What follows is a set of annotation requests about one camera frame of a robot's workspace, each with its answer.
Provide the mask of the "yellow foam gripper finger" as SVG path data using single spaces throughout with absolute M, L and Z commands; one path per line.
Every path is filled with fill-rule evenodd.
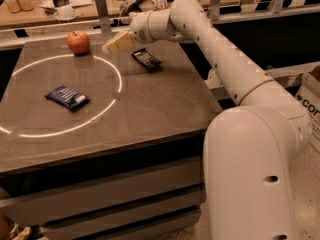
M 135 37 L 131 31 L 122 31 L 108 40 L 103 46 L 102 51 L 106 54 L 118 52 L 130 48 L 135 43 Z

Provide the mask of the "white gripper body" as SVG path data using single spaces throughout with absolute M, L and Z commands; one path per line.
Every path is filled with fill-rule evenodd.
M 129 16 L 131 19 L 130 30 L 135 39 L 140 43 L 151 43 L 152 37 L 148 29 L 150 11 L 140 13 L 131 12 Z

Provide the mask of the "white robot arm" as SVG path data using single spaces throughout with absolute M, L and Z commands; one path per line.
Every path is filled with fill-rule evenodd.
M 103 45 L 194 42 L 234 107 L 207 128 L 203 171 L 212 240 L 298 240 L 289 162 L 311 137 L 308 111 L 210 22 L 197 0 L 134 13 L 130 29 Z

